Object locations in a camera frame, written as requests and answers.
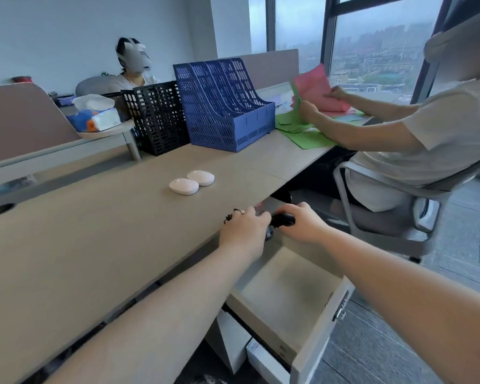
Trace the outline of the person's left hand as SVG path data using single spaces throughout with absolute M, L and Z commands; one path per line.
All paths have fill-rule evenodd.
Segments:
M 244 215 L 233 211 L 233 219 L 228 221 L 219 233 L 218 247 L 228 253 L 234 253 L 252 263 L 259 259 L 264 248 L 264 241 L 246 237 Z

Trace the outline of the person's right hand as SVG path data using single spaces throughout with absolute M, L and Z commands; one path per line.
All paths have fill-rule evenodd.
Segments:
M 276 209 L 275 214 L 293 216 L 295 222 L 292 226 L 281 225 L 279 227 L 283 234 L 292 239 L 304 243 L 322 245 L 332 237 L 332 228 L 306 202 L 301 202 L 298 205 L 281 205 Z

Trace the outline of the black charger with cable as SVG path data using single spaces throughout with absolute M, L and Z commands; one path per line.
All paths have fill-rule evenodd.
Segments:
M 258 210 L 253 208 L 256 215 L 259 215 Z M 233 212 L 239 212 L 240 214 L 244 215 L 246 210 L 241 210 L 234 208 Z M 223 224 L 225 225 L 228 221 L 233 219 L 234 214 L 228 214 L 225 219 L 223 220 Z M 265 224 L 265 233 L 264 233 L 264 242 L 270 241 L 274 237 L 274 230 L 280 228 L 281 226 L 294 226 L 295 218 L 293 215 L 288 213 L 272 213 L 270 214 L 270 221 Z

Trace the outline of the open white drawer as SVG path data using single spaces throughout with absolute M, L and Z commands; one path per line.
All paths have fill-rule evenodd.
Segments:
M 309 384 L 346 291 L 351 297 L 353 284 L 321 246 L 275 229 L 226 306 L 288 371 L 290 384 Z

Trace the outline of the white oval device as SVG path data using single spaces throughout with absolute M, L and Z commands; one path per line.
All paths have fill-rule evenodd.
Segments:
M 213 174 L 203 170 L 194 170 L 187 174 L 187 178 L 197 182 L 200 187 L 210 186 L 215 181 Z
M 199 190 L 199 183 L 188 178 L 178 178 L 169 183 L 172 192 L 181 195 L 193 195 Z

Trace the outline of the green paper sheets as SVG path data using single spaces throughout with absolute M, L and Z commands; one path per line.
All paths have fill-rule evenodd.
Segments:
M 290 82 L 290 86 L 295 98 L 294 106 L 290 111 L 275 115 L 275 128 L 303 150 L 336 146 L 337 143 L 302 119 L 299 114 L 301 98 L 293 81 Z

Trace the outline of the metal drawer lock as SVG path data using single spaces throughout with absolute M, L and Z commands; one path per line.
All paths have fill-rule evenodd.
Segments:
M 344 316 L 346 315 L 346 305 L 349 299 L 350 299 L 350 292 L 346 291 L 340 304 L 338 305 L 337 310 L 335 311 L 332 317 L 332 322 L 341 321 L 344 318 Z

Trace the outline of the grey office chair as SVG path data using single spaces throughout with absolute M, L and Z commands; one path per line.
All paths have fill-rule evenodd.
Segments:
M 404 193 L 401 205 L 379 213 L 352 205 L 346 194 L 343 177 L 356 173 L 391 189 Z M 420 264 L 435 245 L 435 230 L 451 195 L 480 173 L 480 161 L 448 178 L 423 187 L 411 186 L 377 174 L 352 162 L 334 171 L 340 200 L 333 200 L 327 213 L 328 222 L 352 236 L 384 251 L 401 254 Z

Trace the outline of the blue plastic file organizer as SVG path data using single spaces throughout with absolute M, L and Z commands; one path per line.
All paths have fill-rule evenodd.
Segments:
M 275 130 L 241 58 L 173 64 L 192 145 L 237 153 Z

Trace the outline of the white drawer cabinet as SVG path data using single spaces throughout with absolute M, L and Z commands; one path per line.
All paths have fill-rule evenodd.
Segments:
M 290 374 L 268 348 L 223 309 L 219 310 L 205 340 L 230 373 L 236 374 L 248 361 L 268 384 L 290 384 Z

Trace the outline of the pink paper sheets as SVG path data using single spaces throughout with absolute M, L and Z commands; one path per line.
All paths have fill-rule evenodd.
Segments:
M 346 102 L 326 96 L 332 88 L 325 67 L 321 63 L 312 70 L 296 76 L 293 84 L 301 100 L 312 103 L 323 113 L 339 115 L 351 110 L 351 106 Z

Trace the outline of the metal table leg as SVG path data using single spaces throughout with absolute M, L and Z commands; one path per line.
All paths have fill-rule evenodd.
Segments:
M 137 146 L 132 130 L 125 131 L 122 133 L 122 135 L 126 141 L 126 146 L 128 148 L 131 158 L 134 161 L 141 161 L 142 156 L 140 154 L 140 150 Z

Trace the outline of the grey desk partition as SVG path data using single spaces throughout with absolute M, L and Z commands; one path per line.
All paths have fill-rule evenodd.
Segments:
M 298 49 L 240 56 L 255 90 L 290 82 L 299 75 Z
M 39 86 L 0 85 L 0 161 L 81 139 Z

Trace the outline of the tissue box with tissue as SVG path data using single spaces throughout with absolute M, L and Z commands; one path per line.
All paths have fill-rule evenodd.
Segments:
M 112 98 L 89 94 L 76 97 L 73 105 L 77 112 L 65 117 L 79 133 L 98 133 L 122 123 Z

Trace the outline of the black window frame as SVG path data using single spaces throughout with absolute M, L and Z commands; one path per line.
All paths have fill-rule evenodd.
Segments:
M 423 48 L 456 0 L 263 0 L 268 51 L 297 50 L 301 74 L 322 64 L 332 86 L 416 103 Z

